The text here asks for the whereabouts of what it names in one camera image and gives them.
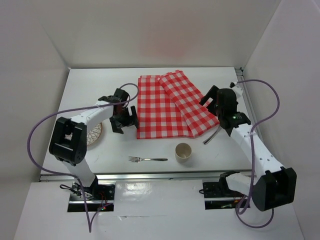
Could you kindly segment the red white checkered cloth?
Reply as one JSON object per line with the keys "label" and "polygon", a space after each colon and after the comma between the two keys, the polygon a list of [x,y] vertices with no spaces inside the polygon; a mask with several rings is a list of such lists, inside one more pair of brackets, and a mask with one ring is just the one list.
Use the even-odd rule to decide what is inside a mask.
{"label": "red white checkered cloth", "polygon": [[137,139],[197,138],[219,124],[181,70],[138,78]]}

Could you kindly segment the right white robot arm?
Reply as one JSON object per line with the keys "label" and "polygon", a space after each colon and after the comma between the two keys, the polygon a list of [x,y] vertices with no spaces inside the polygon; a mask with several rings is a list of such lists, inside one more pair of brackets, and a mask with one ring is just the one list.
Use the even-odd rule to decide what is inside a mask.
{"label": "right white robot arm", "polygon": [[237,171],[220,175],[218,190],[223,196],[238,192],[247,197],[255,207],[264,212],[294,201],[297,174],[291,167],[286,168],[268,150],[255,132],[247,115],[238,111],[238,98],[242,88],[232,82],[229,88],[213,85],[201,98],[200,105],[211,102],[207,110],[219,120],[219,130],[224,130],[242,149],[251,163],[251,176]]}

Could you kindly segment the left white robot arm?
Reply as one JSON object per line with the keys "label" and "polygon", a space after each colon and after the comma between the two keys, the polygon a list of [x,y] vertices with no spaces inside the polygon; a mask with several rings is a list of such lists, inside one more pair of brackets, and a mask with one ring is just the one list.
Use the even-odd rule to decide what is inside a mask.
{"label": "left white robot arm", "polygon": [[97,107],[71,118],[59,117],[55,122],[49,153],[75,176],[75,182],[82,185],[81,194],[88,200],[97,197],[100,187],[97,176],[90,170],[85,159],[87,134],[107,119],[114,133],[123,134],[123,127],[138,128],[136,108],[126,106],[129,99],[129,93],[117,88],[113,95],[100,97],[96,102]]}

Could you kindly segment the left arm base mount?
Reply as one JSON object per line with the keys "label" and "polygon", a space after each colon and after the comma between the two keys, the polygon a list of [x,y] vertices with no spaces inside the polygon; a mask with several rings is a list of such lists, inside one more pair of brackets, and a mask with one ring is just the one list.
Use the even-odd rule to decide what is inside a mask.
{"label": "left arm base mount", "polygon": [[[85,212],[84,198],[78,184],[73,183],[72,186],[61,184],[59,188],[70,192],[67,208],[69,213]],[[88,212],[113,212],[115,191],[115,184],[103,184],[95,193],[85,192]]]}

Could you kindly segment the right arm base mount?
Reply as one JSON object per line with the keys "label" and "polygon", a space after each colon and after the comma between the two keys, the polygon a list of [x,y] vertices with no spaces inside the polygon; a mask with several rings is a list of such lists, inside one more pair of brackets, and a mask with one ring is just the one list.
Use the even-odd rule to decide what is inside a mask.
{"label": "right arm base mount", "polygon": [[244,196],[242,193],[230,190],[226,177],[238,174],[238,171],[228,171],[219,176],[218,181],[203,182],[198,192],[204,196],[206,210],[234,209]]}

